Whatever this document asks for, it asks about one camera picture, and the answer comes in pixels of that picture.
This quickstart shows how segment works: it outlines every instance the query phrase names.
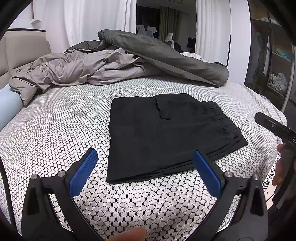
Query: mattress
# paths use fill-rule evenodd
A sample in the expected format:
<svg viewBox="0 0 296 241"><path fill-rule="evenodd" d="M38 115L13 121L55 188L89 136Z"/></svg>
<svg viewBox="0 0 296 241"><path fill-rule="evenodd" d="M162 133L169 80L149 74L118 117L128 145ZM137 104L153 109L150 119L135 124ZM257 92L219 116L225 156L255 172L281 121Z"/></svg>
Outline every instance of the mattress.
<svg viewBox="0 0 296 241"><path fill-rule="evenodd" d="M162 93L187 93L199 101L215 101L249 143L216 163L223 171L239 177L257 173L267 187L278 157L276 146L281 140L257 125L254 116L261 111L283 124L286 118L268 99L244 85L227 82L215 88L173 76L159 76L104 86L56 87L36 96L0 132L0 155L19 232L30 176L34 173L53 176L58 170L67 170L88 148L94 148L99 154L98 163L74 200L102 238L134 226L148 230L148 241L187 238L216 201L195 169L138 183L106 183L112 99ZM62 225L70 230L54 195L51 199ZM221 228L229 223L238 200L236 196ZM0 207L8 217L1 179Z"/></svg>

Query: teal fabric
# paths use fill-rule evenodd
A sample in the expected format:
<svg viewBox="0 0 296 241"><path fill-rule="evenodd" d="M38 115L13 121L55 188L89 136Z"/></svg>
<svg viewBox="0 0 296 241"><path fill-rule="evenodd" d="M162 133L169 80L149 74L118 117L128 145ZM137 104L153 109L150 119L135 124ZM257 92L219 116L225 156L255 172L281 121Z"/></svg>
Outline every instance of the teal fabric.
<svg viewBox="0 0 296 241"><path fill-rule="evenodd" d="M6 85L0 90L0 130L24 107L20 95Z"/></svg>

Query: silver bolt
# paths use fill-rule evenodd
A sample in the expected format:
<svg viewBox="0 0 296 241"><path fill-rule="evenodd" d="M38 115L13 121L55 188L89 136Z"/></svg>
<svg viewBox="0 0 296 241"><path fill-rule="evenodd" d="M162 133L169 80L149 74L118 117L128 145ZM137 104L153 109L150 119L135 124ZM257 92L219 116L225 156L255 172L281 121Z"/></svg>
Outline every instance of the silver bolt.
<svg viewBox="0 0 296 241"><path fill-rule="evenodd" d="M31 179L35 180L37 177L38 177L37 174L33 174L33 175L31 176Z"/></svg>
<svg viewBox="0 0 296 241"><path fill-rule="evenodd" d="M227 171L227 172L225 172L225 176L226 176L226 177L232 177L233 174L232 174L230 171Z"/></svg>
<svg viewBox="0 0 296 241"><path fill-rule="evenodd" d="M255 179L256 181L259 180L259 175L258 175L258 174L254 174L253 177L254 177L254 179Z"/></svg>
<svg viewBox="0 0 296 241"><path fill-rule="evenodd" d="M57 175L58 175L59 177L63 177L65 174L66 174L65 171L59 171L59 172L57 173Z"/></svg>

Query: blue gripper pad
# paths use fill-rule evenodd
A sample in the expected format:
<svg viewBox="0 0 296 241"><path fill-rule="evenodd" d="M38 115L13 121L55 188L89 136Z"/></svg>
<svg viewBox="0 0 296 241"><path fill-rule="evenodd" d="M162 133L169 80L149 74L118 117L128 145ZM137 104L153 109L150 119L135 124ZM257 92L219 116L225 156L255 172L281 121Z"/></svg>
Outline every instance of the blue gripper pad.
<svg viewBox="0 0 296 241"><path fill-rule="evenodd" d="M90 154L85 158L81 166L78 168L77 172L73 175L69 183L69 197L73 198L80 194L89 175L97 164L97 161L98 153L96 150L92 150Z"/></svg>
<svg viewBox="0 0 296 241"><path fill-rule="evenodd" d="M221 196L221 182L198 151L194 152L193 164L209 193L212 196L219 198Z"/></svg>

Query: black cable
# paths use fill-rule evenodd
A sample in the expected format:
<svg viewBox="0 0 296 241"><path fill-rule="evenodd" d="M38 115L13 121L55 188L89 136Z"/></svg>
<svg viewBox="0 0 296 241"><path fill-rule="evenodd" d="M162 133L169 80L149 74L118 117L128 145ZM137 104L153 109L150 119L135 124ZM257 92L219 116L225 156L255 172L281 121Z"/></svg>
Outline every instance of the black cable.
<svg viewBox="0 0 296 241"><path fill-rule="evenodd" d="M11 222L11 225L15 228L15 230L17 230L17 225L15 223L15 215L13 213L13 207L12 207L12 201L11 201L11 195L10 195L8 179L7 179L7 176L6 176L5 168L4 168L3 162L1 160L1 157L0 157L0 173L1 173L2 180L3 180L3 185L4 185L4 190L5 190L5 196L6 196L6 201L7 201L7 207L8 207L10 222Z"/></svg>
<svg viewBox="0 0 296 241"><path fill-rule="evenodd" d="M274 196L274 193L266 200L266 202Z"/></svg>

